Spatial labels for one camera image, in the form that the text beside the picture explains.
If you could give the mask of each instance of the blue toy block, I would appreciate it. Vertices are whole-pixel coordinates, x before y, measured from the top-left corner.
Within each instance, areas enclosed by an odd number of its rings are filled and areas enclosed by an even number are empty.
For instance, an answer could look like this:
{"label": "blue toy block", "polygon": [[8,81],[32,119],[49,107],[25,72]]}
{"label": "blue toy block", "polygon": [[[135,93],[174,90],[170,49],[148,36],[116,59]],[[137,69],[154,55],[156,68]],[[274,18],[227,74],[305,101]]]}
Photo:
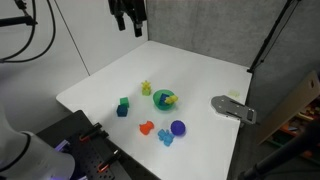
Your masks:
{"label": "blue toy block", "polygon": [[159,105],[160,105],[160,106],[165,106],[165,105],[167,105],[167,104],[165,103],[167,97],[169,97],[168,94],[164,94],[164,93],[161,94],[161,96],[160,96],[160,101],[159,101]]}
{"label": "blue toy block", "polygon": [[173,142],[173,138],[174,138],[174,135],[171,134],[169,132],[169,130],[166,130],[164,131],[163,129],[161,129],[159,132],[158,132],[158,136],[159,136],[159,140],[160,141],[163,141],[164,145],[166,146],[170,146],[170,144]]}
{"label": "blue toy block", "polygon": [[128,114],[128,107],[126,105],[119,105],[117,108],[118,117],[126,117]]}

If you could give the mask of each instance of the yellow toy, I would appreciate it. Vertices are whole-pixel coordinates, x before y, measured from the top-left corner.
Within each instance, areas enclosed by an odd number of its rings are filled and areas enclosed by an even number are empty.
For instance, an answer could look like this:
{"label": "yellow toy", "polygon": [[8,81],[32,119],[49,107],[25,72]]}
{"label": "yellow toy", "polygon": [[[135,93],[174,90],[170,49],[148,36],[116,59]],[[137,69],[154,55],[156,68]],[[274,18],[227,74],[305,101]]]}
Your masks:
{"label": "yellow toy", "polygon": [[176,101],[178,101],[178,96],[176,95],[172,95],[166,98],[166,100],[164,101],[166,104],[173,104]]}
{"label": "yellow toy", "polygon": [[148,81],[144,81],[141,84],[142,84],[142,95],[149,96],[151,94],[151,86],[150,86],[151,83]]}

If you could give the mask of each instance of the green bowl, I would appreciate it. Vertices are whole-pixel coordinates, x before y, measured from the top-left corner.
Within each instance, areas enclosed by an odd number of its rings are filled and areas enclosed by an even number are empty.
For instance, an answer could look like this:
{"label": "green bowl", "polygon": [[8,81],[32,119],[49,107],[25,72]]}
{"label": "green bowl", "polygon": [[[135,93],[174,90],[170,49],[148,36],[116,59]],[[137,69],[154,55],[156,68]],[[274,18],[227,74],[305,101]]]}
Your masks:
{"label": "green bowl", "polygon": [[167,94],[169,96],[174,95],[172,91],[169,91],[167,89],[161,89],[161,90],[159,90],[159,91],[157,91],[157,92],[155,92],[153,94],[153,102],[154,102],[154,104],[157,106],[158,109],[163,110],[163,111],[171,109],[174,104],[167,104],[167,105],[164,105],[164,106],[161,106],[159,104],[161,94]]}

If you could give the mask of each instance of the black stand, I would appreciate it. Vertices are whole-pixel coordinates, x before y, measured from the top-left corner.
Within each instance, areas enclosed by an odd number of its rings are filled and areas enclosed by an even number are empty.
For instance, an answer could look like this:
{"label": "black stand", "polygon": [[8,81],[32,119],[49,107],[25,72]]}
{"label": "black stand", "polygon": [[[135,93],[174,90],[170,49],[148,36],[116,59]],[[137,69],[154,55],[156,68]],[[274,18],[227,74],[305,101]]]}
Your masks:
{"label": "black stand", "polygon": [[285,146],[260,161],[254,167],[242,172],[238,180],[261,179],[264,174],[280,166],[295,156],[300,155],[320,143],[320,118],[313,120],[306,127],[305,132],[297,136]]}
{"label": "black stand", "polygon": [[22,0],[14,0],[14,1],[17,7],[23,11],[24,16],[0,19],[0,27],[12,26],[12,25],[18,25],[18,24],[26,24],[27,26],[36,25],[37,22],[26,11],[27,9],[26,3]]}
{"label": "black stand", "polygon": [[249,72],[249,73],[253,73],[253,72],[254,72],[254,70],[255,70],[255,68],[256,68],[256,66],[257,66],[257,64],[258,64],[258,62],[259,62],[259,60],[260,60],[260,58],[261,58],[261,56],[262,56],[262,54],[263,54],[263,52],[264,52],[265,49],[267,48],[267,46],[268,46],[268,44],[269,44],[269,42],[270,42],[270,40],[271,40],[271,38],[272,38],[275,30],[277,29],[279,23],[281,22],[281,19],[283,18],[284,14],[285,14],[286,11],[288,10],[288,8],[289,8],[289,6],[290,6],[290,4],[291,4],[292,1],[293,1],[293,0],[287,0],[287,3],[286,3],[286,4],[284,5],[284,7],[282,8],[282,10],[281,10],[281,12],[280,12],[280,14],[279,14],[276,22],[274,23],[274,25],[273,25],[271,31],[269,32],[267,38],[264,40],[264,42],[263,42],[263,44],[262,44],[262,46],[261,46],[261,48],[260,48],[257,56],[256,56],[255,59],[253,60],[253,63],[252,63],[252,65],[251,65],[250,69],[247,70],[247,72]]}

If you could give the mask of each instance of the metal pole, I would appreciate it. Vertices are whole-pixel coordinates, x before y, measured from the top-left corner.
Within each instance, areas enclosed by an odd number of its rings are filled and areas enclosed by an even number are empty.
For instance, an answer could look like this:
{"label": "metal pole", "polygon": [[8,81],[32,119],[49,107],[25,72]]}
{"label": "metal pole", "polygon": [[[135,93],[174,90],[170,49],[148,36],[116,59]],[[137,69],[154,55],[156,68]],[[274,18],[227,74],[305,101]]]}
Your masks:
{"label": "metal pole", "polygon": [[287,0],[286,4],[285,4],[284,7],[282,8],[282,10],[281,10],[281,12],[280,12],[280,14],[279,14],[279,16],[278,16],[278,18],[277,18],[277,20],[275,21],[275,23],[274,23],[271,31],[269,32],[267,38],[264,40],[264,42],[263,42],[263,44],[262,44],[262,46],[261,46],[261,48],[260,48],[257,56],[256,56],[255,59],[253,60],[253,63],[252,63],[252,65],[251,65],[250,69],[248,69],[247,72],[250,72],[250,73],[253,73],[253,72],[254,72],[254,69],[255,69],[257,63],[258,63],[259,60],[260,60],[260,57],[262,56],[264,50],[267,48],[267,46],[268,46],[268,44],[269,44],[269,42],[270,42],[270,40],[271,40],[274,32],[276,31],[279,23],[281,22],[281,19],[283,18],[284,14],[286,13],[286,11],[287,11],[287,9],[289,8],[289,6],[290,6],[290,4],[291,4],[292,1],[293,1],[293,0]]}
{"label": "metal pole", "polygon": [[280,166],[320,143],[320,118],[310,122],[305,132],[289,141],[285,146],[242,172],[238,180],[256,180],[270,170]]}

